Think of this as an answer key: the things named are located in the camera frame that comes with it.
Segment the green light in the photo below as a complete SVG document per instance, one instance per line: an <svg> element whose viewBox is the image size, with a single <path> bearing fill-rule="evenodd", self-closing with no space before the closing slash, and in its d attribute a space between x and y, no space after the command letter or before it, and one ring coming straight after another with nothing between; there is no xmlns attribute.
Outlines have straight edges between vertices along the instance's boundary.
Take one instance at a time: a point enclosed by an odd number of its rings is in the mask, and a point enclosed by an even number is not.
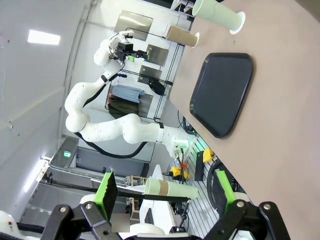
<svg viewBox="0 0 320 240"><path fill-rule="evenodd" d="M69 152L69 151L64 151L64 152L63 152L63 156L64 156L65 158L70 158L71 152Z"/></svg>

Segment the black tray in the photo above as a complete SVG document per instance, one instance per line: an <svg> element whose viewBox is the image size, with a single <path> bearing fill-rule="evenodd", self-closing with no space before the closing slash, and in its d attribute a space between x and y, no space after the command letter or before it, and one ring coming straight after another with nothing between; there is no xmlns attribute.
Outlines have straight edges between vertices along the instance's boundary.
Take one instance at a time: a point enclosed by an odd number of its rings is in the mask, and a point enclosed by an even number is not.
<svg viewBox="0 0 320 240"><path fill-rule="evenodd" d="M191 114L216 138L233 128L254 64L246 53L210 53L204 60L191 100Z"/></svg>

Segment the ceiling light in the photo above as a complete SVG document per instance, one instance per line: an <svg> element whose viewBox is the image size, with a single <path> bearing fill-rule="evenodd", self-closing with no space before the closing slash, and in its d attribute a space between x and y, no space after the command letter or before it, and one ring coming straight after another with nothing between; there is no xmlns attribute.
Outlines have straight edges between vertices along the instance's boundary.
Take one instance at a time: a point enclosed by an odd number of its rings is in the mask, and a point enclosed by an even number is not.
<svg viewBox="0 0 320 240"><path fill-rule="evenodd" d="M60 36L42 31L30 30L27 41L28 43L33 44L58 45L60 42Z"/></svg>

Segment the blue cloth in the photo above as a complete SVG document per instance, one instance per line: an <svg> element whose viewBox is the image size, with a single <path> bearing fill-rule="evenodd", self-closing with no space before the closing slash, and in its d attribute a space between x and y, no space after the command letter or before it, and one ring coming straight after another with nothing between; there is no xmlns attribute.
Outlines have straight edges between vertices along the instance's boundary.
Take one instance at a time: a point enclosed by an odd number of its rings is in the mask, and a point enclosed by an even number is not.
<svg viewBox="0 0 320 240"><path fill-rule="evenodd" d="M145 91L132 86L117 85L112 89L112 94L134 103L140 103L139 96L145 95Z"/></svg>

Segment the white panel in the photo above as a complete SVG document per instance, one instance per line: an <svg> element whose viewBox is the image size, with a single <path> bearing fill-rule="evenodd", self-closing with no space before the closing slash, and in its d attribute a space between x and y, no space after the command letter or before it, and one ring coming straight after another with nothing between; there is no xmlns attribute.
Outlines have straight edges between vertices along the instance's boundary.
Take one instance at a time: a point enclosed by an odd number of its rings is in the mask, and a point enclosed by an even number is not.
<svg viewBox="0 0 320 240"><path fill-rule="evenodd" d="M59 110L38 125L36 131L0 167L0 209L11 214L16 220L19 220L36 185L36 182L33 182L29 191L24 192L23 187L30 172L41 156L57 149L58 118Z"/></svg>
<svg viewBox="0 0 320 240"><path fill-rule="evenodd" d="M24 193L30 172L57 149L67 63L89 3L0 0L0 209L16 219L34 187ZM61 36L59 45L28 43L30 29Z"/></svg>
<svg viewBox="0 0 320 240"><path fill-rule="evenodd" d="M63 105L65 88L54 92L45 99L40 99L35 105L26 107L26 110L19 116L9 118L13 128L3 122L0 125L0 165L24 143L27 138L39 128L48 118L56 113Z"/></svg>

